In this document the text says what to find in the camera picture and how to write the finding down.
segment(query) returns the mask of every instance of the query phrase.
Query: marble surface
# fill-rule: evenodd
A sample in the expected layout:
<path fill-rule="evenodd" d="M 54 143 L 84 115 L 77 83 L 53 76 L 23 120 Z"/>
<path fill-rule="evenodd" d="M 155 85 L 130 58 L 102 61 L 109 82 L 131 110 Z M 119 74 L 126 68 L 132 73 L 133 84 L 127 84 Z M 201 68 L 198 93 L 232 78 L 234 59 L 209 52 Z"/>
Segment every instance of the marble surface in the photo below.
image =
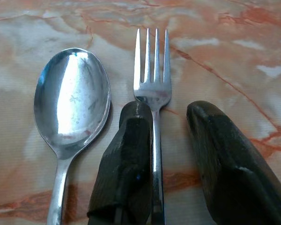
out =
<path fill-rule="evenodd" d="M 36 129 L 33 98 L 47 61 L 70 47 L 101 60 L 113 103 L 68 177 L 64 224 L 87 223 L 101 156 L 133 100 L 136 30 L 144 56 L 147 27 L 170 34 L 173 96 L 161 112 L 168 224 L 214 224 L 186 129 L 192 101 L 222 109 L 281 181 L 281 0 L 0 0 L 0 225 L 45 224 L 56 158 Z"/>

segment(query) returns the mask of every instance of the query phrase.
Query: fork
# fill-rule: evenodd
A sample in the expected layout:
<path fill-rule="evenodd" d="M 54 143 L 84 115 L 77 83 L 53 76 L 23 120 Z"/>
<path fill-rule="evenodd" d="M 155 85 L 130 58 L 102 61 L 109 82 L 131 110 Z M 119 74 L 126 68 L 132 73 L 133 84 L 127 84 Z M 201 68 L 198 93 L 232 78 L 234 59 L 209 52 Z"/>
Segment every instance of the fork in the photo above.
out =
<path fill-rule="evenodd" d="M 152 211 L 151 223 L 164 225 L 164 200 L 163 200 L 163 166 L 160 135 L 160 109 L 168 104 L 171 99 L 172 89 L 170 81 L 170 48 L 169 35 L 165 31 L 163 77 L 159 73 L 159 35 L 156 29 L 154 78 L 151 82 L 150 75 L 150 29 L 147 29 L 146 59 L 144 82 L 141 82 L 141 43 L 140 29 L 137 30 L 134 61 L 134 96 L 137 100 L 145 102 L 151 109 L 153 116 L 153 141 L 152 141 Z"/>

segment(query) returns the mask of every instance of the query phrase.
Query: spoon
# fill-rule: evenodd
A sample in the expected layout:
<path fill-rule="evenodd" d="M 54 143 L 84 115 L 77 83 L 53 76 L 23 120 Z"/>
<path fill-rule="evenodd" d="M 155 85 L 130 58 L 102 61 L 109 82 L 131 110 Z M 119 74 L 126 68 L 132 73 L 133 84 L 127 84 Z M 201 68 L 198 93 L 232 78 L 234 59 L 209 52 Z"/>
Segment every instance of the spoon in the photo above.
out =
<path fill-rule="evenodd" d="M 61 224 L 69 166 L 101 132 L 110 103 L 108 77 L 94 54 L 65 49 L 44 67 L 34 97 L 34 117 L 58 160 L 47 225 Z"/>

